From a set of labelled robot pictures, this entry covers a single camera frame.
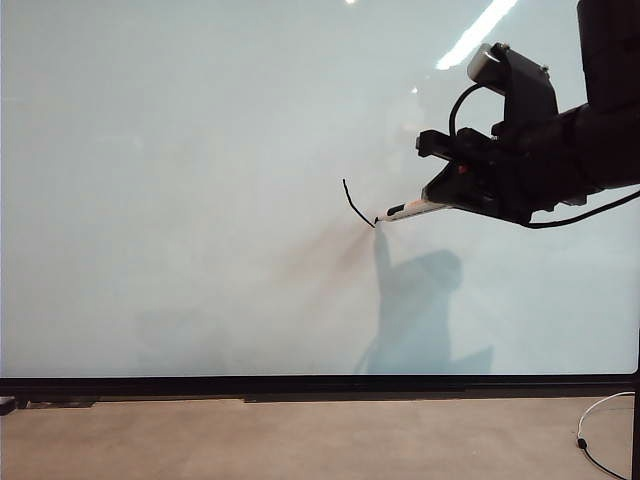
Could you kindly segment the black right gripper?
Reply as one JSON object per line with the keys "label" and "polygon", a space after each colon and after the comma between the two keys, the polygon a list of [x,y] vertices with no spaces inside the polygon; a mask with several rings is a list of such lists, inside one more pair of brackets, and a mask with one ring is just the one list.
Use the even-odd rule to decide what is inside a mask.
{"label": "black right gripper", "polygon": [[469,127],[456,134],[425,130],[416,150],[447,162],[423,187],[422,200],[518,225],[559,203],[583,205],[600,191],[570,155],[515,152]]}

